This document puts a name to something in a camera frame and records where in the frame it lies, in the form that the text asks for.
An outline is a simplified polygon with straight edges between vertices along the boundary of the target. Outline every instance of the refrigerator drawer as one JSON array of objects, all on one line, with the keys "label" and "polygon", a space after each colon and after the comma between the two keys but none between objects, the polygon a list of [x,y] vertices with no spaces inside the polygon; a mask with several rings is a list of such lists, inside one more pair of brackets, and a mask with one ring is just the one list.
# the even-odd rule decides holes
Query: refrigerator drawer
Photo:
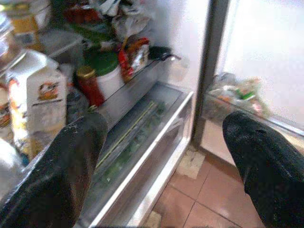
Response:
[{"label": "refrigerator drawer", "polygon": [[145,219],[190,140],[192,94],[157,83],[112,128],[76,227]]}]

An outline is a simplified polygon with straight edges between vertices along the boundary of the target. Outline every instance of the tile floor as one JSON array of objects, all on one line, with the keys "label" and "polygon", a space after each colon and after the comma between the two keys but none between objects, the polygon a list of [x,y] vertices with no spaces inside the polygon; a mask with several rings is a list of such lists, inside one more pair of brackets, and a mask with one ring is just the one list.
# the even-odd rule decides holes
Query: tile floor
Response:
[{"label": "tile floor", "polygon": [[[185,154],[145,225],[263,228],[250,197],[244,193],[237,169],[213,155],[201,159],[201,153],[196,153],[199,152],[192,149],[190,154]],[[192,164],[198,157],[202,162]],[[191,175],[181,167],[186,163]]]}]

